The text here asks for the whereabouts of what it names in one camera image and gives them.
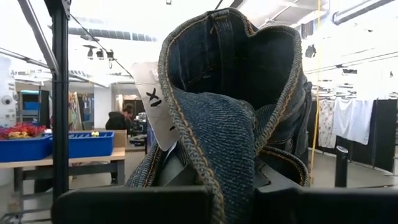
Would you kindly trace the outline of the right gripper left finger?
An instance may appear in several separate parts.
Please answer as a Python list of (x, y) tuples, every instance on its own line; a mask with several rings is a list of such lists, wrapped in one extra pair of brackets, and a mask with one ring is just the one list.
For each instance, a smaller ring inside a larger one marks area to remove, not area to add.
[(51, 208), (56, 224), (210, 223), (213, 194), (191, 185), (196, 172), (175, 153), (160, 164), (160, 187), (99, 187), (69, 191)]

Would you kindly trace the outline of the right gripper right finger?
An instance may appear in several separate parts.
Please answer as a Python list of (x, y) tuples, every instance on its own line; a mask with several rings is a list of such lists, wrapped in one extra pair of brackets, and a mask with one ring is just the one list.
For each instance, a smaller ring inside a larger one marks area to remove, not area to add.
[(397, 224), (397, 190), (313, 189), (263, 165), (257, 172), (258, 224)]

